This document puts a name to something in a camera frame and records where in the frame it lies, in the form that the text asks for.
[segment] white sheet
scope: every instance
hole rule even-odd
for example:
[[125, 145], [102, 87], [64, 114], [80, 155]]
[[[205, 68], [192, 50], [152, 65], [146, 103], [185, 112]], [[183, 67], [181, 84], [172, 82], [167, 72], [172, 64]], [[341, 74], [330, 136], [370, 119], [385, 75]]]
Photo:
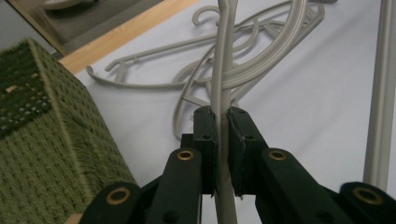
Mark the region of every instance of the white sheet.
[[[237, 20], [278, 1], [239, 1]], [[195, 9], [215, 5], [200, 1], [92, 65], [104, 77], [113, 59], [216, 31], [215, 13], [201, 26], [191, 23]], [[380, 1], [348, 0], [326, 6], [324, 21], [240, 102], [270, 147], [284, 148], [323, 186], [361, 181], [373, 83]], [[264, 38], [255, 51], [265, 48]], [[183, 50], [132, 68], [140, 83], [170, 81], [184, 65], [199, 60], [209, 45]], [[120, 152], [139, 185], [163, 172], [178, 148], [171, 119], [180, 91], [127, 90], [92, 81], [87, 86]], [[191, 123], [184, 133], [191, 133]], [[389, 194], [396, 197], [395, 147], [389, 167]], [[240, 223], [260, 223], [254, 197], [236, 199]], [[213, 200], [204, 198], [203, 223], [216, 223]]]

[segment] woven texture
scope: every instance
hole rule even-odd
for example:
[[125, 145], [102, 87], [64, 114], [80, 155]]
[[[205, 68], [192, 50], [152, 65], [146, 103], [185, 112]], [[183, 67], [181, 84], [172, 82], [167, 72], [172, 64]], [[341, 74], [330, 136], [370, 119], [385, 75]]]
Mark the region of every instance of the woven texture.
[[134, 179], [85, 87], [34, 40], [0, 54], [0, 223], [64, 223]]

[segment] hole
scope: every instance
hole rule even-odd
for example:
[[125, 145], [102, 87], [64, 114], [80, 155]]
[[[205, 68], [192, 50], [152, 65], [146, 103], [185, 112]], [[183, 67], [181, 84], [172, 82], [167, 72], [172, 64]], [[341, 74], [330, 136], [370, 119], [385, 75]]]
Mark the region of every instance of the hole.
[[334, 216], [328, 212], [320, 211], [317, 213], [321, 223], [334, 223]]
[[131, 191], [129, 191], [125, 187], [119, 187], [108, 193], [106, 200], [108, 204], [117, 205], [117, 204], [125, 203], [130, 196], [131, 196]]
[[182, 161], [189, 161], [194, 157], [191, 151], [184, 150], [177, 153], [177, 157]]
[[282, 151], [271, 151], [269, 156], [276, 161], [283, 161], [286, 159], [286, 154]]
[[177, 223], [179, 219], [180, 214], [178, 211], [167, 211], [163, 214], [163, 221], [168, 224]]
[[353, 194], [361, 201], [372, 205], [380, 205], [384, 202], [384, 199], [371, 189], [357, 187], [353, 189]]

